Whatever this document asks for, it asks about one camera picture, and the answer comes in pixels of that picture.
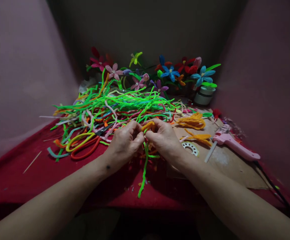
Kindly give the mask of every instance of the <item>glue gun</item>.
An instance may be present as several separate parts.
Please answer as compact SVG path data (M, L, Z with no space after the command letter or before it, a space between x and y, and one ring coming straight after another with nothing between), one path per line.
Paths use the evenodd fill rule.
M260 159L259 154L253 153L240 145L230 134L230 126L228 124L223 125L221 128L217 130L215 136L212 138L214 144L212 145L209 153L205 158L205 162L208 162L212 152L214 151L217 144L223 145L226 144L233 151L235 151L242 158L247 161L257 161Z

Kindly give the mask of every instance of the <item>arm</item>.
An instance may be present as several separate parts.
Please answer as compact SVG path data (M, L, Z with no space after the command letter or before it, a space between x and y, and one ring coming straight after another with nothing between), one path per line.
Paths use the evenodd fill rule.
M290 219L208 164L198 161L179 143L172 127L153 119L158 132L146 132L164 158L200 192L214 214L241 239L290 239Z
M51 239L74 217L94 188L132 158L145 140L141 129L132 121L117 130L103 155L0 221L0 240Z

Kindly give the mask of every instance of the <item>forearm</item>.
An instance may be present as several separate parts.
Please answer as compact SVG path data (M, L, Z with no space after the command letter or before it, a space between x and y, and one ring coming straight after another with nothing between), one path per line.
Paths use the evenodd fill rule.
M290 239L290 219L256 194L185 151L171 162L239 238Z
M112 172L102 155L39 194L0 222L0 239L51 239Z

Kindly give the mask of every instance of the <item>left hand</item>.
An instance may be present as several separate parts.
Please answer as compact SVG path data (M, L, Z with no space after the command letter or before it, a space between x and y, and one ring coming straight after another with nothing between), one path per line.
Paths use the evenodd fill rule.
M142 126L136 121L130 121L125 127L117 129L104 153L110 159L110 168L119 170L131 160L144 141Z

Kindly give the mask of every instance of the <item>scissors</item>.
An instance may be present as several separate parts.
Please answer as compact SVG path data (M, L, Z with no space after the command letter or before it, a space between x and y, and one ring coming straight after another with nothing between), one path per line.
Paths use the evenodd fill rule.
M78 146L77 148L75 148L75 149L72 151L72 154L71 154L72 159L74 159L74 160L82 160L82 159L88 157L89 155L91 155L91 154L96 150L96 148L97 148L98 145L99 145L99 142L101 141L100 136L101 136L103 133L105 133L109 128L111 128L113 125L114 125L114 124L112 123L112 124L108 125L107 127L104 127L103 129L99 130L99 131L96 132L96 133L88 133L88 134L90 135L90 136L87 138L88 140L91 139L91 138L93 138L93 136L96 136L96 137L93 138L92 140L88 141L88 142L86 142L86 140L87 140L87 139L86 139L86 140L84 141L85 143L83 142L82 145L80 145L80 146ZM72 139L72 141L73 141L75 138L81 137L83 134L74 137L74 138ZM82 155L82 156L76 156L77 153L79 153L79 152L82 151L83 149L87 148L88 146L92 145L94 142L96 142L96 143L94 144L94 146L92 147L92 149L91 149L88 153L86 153L86 154L84 154L84 155Z

